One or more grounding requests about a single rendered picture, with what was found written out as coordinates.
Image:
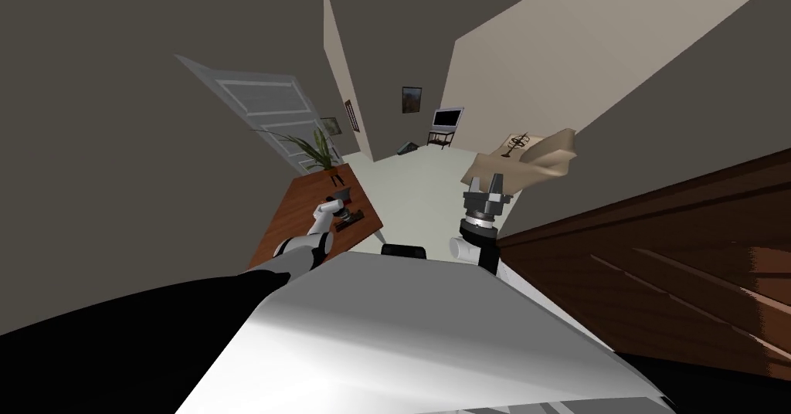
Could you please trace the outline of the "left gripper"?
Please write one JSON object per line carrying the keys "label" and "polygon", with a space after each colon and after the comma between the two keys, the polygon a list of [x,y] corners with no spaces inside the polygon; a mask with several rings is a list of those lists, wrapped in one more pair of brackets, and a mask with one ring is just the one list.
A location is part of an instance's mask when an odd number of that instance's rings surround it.
{"label": "left gripper", "polygon": [[337,232],[347,229],[349,226],[355,224],[365,217],[362,210],[352,212],[348,207],[343,207],[343,209],[334,213],[334,216],[338,219],[338,221],[334,224],[334,228]]}

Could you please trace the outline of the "beige sofa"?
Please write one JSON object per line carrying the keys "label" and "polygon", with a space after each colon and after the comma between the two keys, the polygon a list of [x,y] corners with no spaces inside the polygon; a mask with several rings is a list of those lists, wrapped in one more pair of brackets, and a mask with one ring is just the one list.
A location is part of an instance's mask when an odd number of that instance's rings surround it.
{"label": "beige sofa", "polygon": [[472,177],[480,177],[480,190],[485,192],[493,174],[499,173],[504,178],[504,194],[515,195],[524,188],[565,176],[576,156],[576,131],[566,128],[548,137],[530,135],[531,142],[519,158],[501,157],[501,146],[490,154],[477,154],[460,182],[469,185]]}

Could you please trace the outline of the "white panelled door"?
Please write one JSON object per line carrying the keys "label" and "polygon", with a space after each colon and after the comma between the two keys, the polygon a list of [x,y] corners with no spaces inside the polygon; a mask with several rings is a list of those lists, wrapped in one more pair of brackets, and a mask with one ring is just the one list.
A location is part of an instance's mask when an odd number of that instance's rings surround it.
{"label": "white panelled door", "polygon": [[[330,137],[294,76],[214,70],[184,56],[176,58],[252,130],[274,127],[278,133],[306,137],[320,125]],[[273,149],[263,134],[254,133]]]}

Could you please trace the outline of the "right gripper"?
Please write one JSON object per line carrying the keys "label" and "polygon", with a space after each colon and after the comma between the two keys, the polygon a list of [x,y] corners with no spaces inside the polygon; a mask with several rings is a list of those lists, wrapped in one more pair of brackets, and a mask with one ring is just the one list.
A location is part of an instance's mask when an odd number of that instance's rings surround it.
{"label": "right gripper", "polygon": [[504,178],[495,173],[491,178],[490,193],[481,192],[480,177],[472,177],[468,192],[463,193],[463,207],[470,217],[495,217],[503,214],[504,205],[511,202],[513,195],[503,192]]}

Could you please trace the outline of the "green potted plant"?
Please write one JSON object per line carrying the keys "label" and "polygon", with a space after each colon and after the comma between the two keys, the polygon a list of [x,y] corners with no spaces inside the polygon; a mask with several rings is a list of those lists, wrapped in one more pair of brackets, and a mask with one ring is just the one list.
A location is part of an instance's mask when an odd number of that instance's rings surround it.
{"label": "green potted plant", "polygon": [[329,177],[338,173],[338,167],[343,164],[342,158],[320,125],[306,137],[278,133],[273,129],[261,127],[253,131],[263,134],[276,153],[300,176],[323,173]]}

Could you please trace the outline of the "brown wooden table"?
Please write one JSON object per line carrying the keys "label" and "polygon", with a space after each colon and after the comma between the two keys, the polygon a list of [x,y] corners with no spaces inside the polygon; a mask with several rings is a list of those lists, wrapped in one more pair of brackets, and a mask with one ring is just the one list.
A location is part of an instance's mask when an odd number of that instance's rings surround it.
{"label": "brown wooden table", "polygon": [[350,211],[361,210],[364,218],[340,232],[337,232],[333,226],[330,228],[334,238],[328,259],[349,251],[382,229],[382,221],[351,166],[339,165],[337,173],[343,185],[331,184],[331,177],[324,171],[292,180],[250,260],[249,268],[271,260],[277,246],[284,240],[304,235],[314,224],[312,213],[316,207],[324,202],[326,197],[344,188],[350,189]]}

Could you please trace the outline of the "dark wooden door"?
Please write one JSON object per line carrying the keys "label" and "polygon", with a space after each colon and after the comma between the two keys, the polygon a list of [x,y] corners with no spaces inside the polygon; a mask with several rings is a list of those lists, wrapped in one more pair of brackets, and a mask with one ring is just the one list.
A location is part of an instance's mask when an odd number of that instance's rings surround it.
{"label": "dark wooden door", "polygon": [[615,351],[791,381],[791,148],[498,244]]}

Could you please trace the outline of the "black globe sculpture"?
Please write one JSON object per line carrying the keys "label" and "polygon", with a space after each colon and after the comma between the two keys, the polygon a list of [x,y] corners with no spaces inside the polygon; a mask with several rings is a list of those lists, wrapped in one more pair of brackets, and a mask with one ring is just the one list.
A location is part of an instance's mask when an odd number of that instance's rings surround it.
{"label": "black globe sculpture", "polygon": [[531,142],[531,135],[527,132],[523,134],[509,134],[501,145],[500,156],[503,158],[519,158],[527,150]]}

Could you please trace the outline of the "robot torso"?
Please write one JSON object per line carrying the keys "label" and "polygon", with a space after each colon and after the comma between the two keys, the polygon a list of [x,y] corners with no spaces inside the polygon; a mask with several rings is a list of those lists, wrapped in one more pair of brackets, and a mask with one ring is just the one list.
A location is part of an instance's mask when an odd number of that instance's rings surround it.
{"label": "robot torso", "polygon": [[567,315],[479,266],[307,247],[175,414],[674,414]]}

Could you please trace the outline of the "television on dark stand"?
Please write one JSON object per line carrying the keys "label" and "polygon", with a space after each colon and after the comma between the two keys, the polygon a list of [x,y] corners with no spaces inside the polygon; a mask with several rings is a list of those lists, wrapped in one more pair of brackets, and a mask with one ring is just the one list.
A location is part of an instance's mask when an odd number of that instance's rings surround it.
{"label": "television on dark stand", "polygon": [[438,145],[441,149],[449,147],[453,142],[463,111],[463,107],[436,109],[426,143]]}

